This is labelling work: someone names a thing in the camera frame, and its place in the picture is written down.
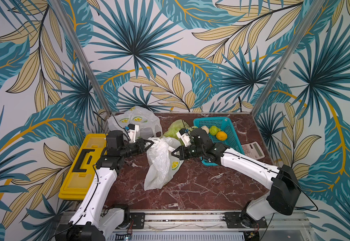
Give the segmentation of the green avocado print plastic bag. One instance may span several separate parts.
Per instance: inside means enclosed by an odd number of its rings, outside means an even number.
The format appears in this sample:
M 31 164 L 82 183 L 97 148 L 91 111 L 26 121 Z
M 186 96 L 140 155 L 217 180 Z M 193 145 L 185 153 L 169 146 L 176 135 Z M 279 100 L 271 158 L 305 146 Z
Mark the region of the green avocado print plastic bag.
M 188 129 L 190 128 L 190 126 L 186 123 L 185 120 L 183 119 L 178 119 L 175 120 L 170 127 L 168 128 L 168 130 L 163 134 L 164 137 L 171 137 L 171 138 L 175 138 L 177 140 L 180 140 L 180 138 L 178 138 L 177 136 L 177 132 L 179 132 L 181 129 Z

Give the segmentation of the white lemon print bag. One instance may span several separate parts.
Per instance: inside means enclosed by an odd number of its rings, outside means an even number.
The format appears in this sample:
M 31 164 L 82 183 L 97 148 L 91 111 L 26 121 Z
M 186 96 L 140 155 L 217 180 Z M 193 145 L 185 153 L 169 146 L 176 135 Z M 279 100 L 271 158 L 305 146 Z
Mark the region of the white lemon print bag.
M 172 151 L 181 146 L 172 137 L 149 138 L 154 144 L 147 150 L 149 170 L 144 181 L 144 190 L 161 189 L 179 171 L 183 161 L 172 156 Z

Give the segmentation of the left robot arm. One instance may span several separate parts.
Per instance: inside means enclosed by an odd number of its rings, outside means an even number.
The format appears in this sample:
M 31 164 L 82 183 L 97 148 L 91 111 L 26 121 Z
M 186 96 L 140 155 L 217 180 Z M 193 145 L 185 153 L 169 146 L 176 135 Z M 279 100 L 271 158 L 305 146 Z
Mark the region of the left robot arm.
M 105 241 L 118 228 L 130 228 L 132 220 L 126 204 L 116 204 L 103 214 L 108 193 L 125 159 L 144 154 L 152 140 L 136 138 L 138 127 L 108 134 L 88 134 L 64 181 L 59 198 L 82 199 L 69 222 L 59 225 L 52 236 L 56 241 Z

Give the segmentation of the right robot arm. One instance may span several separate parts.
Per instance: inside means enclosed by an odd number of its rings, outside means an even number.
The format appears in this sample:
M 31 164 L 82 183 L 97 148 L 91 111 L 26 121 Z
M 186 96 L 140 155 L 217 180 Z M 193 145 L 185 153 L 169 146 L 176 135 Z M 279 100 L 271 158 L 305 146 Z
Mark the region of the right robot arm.
M 249 201 L 237 218 L 227 218 L 227 221 L 245 228 L 254 228 L 267 215 L 274 213 L 292 215 L 302 191 L 290 166 L 277 167 L 262 163 L 237 152 L 228 145 L 213 143 L 202 128 L 191 132 L 181 129 L 177 132 L 177 137 L 184 144 L 172 151 L 172 156 L 179 160 L 202 158 L 209 163 L 238 171 L 268 189 L 268 193 L 262 197 Z

